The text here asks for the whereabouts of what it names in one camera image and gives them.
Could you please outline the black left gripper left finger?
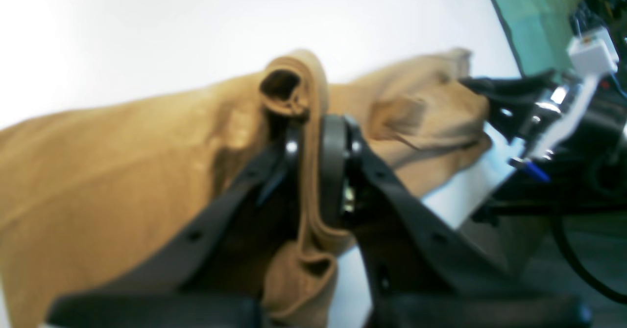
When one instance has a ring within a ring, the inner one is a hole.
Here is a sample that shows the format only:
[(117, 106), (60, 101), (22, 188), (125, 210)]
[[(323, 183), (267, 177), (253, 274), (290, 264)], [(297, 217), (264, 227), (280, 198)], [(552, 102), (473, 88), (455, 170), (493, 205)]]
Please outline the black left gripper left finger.
[(120, 277), (57, 299), (49, 328), (270, 328), (261, 308), (274, 255), (296, 238), (294, 122), (149, 259)]

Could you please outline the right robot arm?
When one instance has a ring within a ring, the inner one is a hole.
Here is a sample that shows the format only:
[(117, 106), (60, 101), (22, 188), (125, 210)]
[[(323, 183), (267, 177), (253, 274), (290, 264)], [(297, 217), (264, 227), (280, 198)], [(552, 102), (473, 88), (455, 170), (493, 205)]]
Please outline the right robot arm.
[(626, 234), (626, 0), (492, 0), (522, 78), (466, 85), (489, 100), (488, 123), (522, 142), (508, 177), (472, 215), (545, 218), (574, 272), (619, 304), (626, 293), (582, 263), (566, 219), (595, 219), (594, 230)]

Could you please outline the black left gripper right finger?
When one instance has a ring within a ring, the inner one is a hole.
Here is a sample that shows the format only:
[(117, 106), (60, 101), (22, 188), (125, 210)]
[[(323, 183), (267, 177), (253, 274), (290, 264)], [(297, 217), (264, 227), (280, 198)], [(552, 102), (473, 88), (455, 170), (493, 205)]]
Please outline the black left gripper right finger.
[(373, 310), (368, 328), (588, 328), (573, 295), (522, 285), (415, 198), (350, 116), (320, 124), (320, 214), (354, 235)]

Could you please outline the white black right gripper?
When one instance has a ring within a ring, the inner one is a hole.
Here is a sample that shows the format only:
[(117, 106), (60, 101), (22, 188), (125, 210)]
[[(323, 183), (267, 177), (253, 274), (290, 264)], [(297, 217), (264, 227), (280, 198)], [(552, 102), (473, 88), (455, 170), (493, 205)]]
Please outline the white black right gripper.
[(609, 164), (626, 154), (626, 92), (613, 72), (565, 73), (560, 83), (555, 71), (458, 82), (488, 98), (487, 121), (507, 142), (522, 140), (520, 154), (509, 161), (516, 169), (539, 172), (540, 163), (555, 161), (563, 151), (600, 156)]

